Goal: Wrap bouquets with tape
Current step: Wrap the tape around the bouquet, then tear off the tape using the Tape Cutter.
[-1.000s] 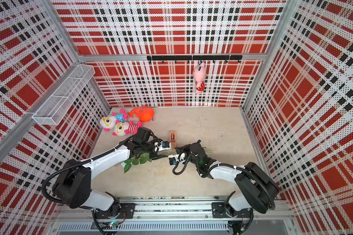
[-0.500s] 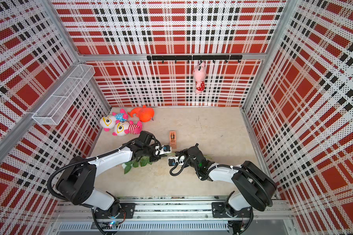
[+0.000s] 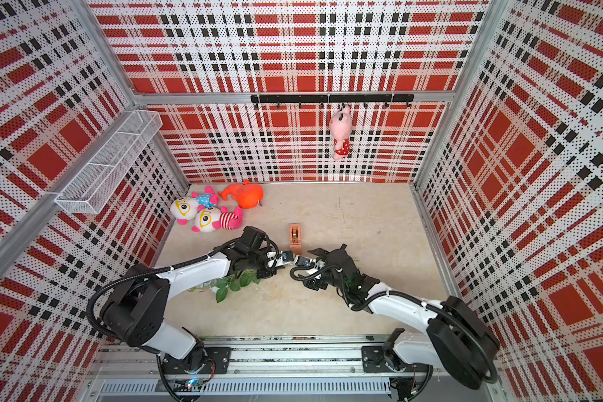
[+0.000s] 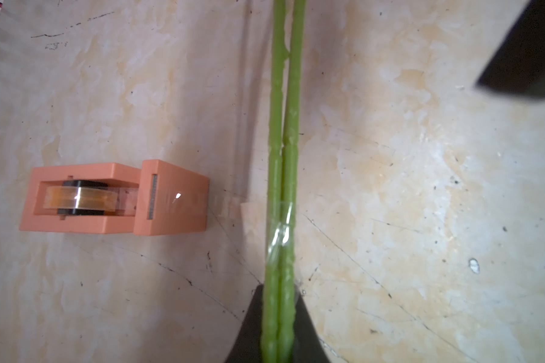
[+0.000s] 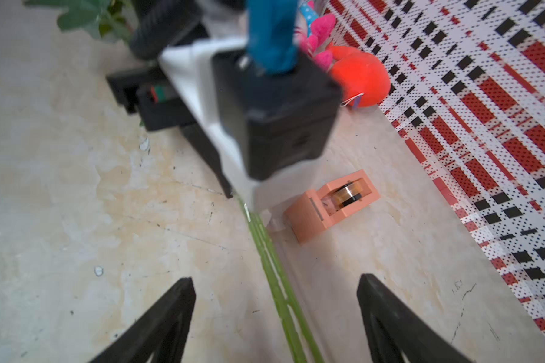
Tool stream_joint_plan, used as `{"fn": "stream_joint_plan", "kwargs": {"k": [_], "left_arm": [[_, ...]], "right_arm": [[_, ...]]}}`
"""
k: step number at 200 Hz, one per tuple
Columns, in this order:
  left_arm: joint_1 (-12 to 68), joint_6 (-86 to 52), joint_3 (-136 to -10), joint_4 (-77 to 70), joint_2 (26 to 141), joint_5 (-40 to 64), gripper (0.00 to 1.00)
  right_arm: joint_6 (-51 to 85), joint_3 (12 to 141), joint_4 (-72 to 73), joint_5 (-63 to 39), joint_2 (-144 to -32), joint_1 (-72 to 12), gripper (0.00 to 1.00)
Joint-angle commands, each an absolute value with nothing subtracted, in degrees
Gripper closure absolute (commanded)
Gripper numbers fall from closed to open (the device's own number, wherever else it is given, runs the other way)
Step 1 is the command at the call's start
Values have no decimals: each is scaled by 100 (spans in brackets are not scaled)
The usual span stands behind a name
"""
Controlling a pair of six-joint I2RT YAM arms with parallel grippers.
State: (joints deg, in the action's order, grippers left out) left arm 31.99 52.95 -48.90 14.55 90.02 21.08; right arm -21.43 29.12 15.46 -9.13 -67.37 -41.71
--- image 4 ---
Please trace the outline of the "pink tape dispenser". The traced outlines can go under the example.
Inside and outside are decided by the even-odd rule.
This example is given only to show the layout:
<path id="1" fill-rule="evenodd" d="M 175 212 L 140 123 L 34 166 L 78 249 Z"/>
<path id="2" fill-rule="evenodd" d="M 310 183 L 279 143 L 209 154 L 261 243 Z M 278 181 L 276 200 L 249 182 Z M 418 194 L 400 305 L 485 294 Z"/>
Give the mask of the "pink tape dispenser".
<path id="1" fill-rule="evenodd" d="M 139 188 L 135 216 L 65 216 L 37 210 L 43 182 L 68 179 L 130 183 Z M 204 231 L 209 179 L 161 160 L 140 168 L 119 163 L 44 166 L 33 170 L 28 185 L 22 231 L 157 236 Z"/>

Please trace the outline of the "artificial flower bouquet green stems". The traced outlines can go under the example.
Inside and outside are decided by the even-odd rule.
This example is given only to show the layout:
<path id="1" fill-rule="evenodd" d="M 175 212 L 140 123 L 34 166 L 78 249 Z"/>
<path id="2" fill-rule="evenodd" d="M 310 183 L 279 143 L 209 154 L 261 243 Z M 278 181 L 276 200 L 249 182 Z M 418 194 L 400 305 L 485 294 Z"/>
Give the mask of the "artificial flower bouquet green stems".
<path id="1" fill-rule="evenodd" d="M 305 1 L 292 6 L 286 36 L 286 2 L 272 6 L 266 262 L 260 338 L 264 362 L 291 362 L 295 344 L 295 224 Z"/>

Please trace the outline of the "clear tape roll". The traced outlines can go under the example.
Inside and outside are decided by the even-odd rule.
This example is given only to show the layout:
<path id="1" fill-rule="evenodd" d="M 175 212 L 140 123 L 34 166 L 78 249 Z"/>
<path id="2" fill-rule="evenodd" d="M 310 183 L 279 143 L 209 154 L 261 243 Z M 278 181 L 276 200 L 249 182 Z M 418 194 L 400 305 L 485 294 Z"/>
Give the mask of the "clear tape roll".
<path id="1" fill-rule="evenodd" d="M 37 210 L 65 216 L 135 216 L 139 188 L 118 181 L 43 182 Z"/>

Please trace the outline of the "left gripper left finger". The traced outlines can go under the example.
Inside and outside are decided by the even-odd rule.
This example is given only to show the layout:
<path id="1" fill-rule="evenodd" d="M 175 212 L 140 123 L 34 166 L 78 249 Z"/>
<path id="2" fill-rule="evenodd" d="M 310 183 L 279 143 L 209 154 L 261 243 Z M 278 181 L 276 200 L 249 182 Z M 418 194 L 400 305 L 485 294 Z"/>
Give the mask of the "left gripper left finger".
<path id="1" fill-rule="evenodd" d="M 225 363 L 262 363 L 263 284 L 256 287 L 239 334 Z"/>

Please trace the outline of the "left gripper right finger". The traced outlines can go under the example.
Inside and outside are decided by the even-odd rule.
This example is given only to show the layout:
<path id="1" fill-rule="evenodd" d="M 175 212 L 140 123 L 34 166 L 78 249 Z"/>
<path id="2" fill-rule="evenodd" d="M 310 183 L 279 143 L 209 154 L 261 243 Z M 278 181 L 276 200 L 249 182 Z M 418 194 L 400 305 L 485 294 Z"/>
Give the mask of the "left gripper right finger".
<path id="1" fill-rule="evenodd" d="M 301 295 L 298 295 L 295 309 L 295 341 L 292 361 L 295 363 L 330 363 Z"/>

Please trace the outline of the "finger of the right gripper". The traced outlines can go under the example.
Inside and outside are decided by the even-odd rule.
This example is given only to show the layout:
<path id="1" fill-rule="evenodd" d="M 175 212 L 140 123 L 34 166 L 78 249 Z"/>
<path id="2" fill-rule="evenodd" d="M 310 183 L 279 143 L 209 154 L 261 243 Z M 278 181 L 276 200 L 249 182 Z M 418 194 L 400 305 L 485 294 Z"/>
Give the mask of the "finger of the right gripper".
<path id="1" fill-rule="evenodd" d="M 545 100 L 545 0 L 528 3 L 476 85 L 501 95 Z"/>

